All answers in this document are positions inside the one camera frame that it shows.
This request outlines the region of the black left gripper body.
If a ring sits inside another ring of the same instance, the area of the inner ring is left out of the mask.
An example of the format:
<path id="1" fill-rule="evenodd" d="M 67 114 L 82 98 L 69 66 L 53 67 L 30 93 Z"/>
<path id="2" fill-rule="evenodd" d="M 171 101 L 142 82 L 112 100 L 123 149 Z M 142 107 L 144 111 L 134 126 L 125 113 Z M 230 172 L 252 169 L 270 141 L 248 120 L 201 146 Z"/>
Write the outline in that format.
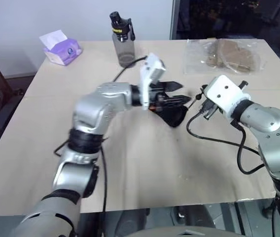
<path id="1" fill-rule="evenodd" d="M 160 112 L 170 106 L 169 96 L 166 94 L 167 88 L 166 84 L 151 84 L 149 86 L 149 110 Z"/>

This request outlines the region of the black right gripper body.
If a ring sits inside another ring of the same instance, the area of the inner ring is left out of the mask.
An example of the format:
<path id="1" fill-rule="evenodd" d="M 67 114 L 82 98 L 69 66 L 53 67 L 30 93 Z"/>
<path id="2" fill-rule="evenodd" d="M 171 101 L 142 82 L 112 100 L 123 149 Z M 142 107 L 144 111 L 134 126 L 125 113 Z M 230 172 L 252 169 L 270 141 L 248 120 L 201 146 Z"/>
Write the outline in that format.
<path id="1" fill-rule="evenodd" d="M 200 107 L 200 113 L 206 120 L 209 120 L 213 114 L 218 110 L 218 105 L 215 104 L 212 100 L 206 99 Z"/>

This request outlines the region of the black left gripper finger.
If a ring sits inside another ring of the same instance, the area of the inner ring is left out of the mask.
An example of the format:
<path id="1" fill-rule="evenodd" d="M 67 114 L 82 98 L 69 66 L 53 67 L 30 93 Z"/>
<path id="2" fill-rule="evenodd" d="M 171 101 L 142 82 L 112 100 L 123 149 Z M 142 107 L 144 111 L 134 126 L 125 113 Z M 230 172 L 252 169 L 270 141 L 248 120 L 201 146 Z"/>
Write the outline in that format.
<path id="1" fill-rule="evenodd" d="M 183 88 L 183 85 L 176 81 L 158 81 L 155 88 L 163 92 L 173 92 Z"/>
<path id="2" fill-rule="evenodd" d="M 165 99 L 166 107 L 180 107 L 191 101 L 191 97 L 186 95 L 176 95 Z"/>

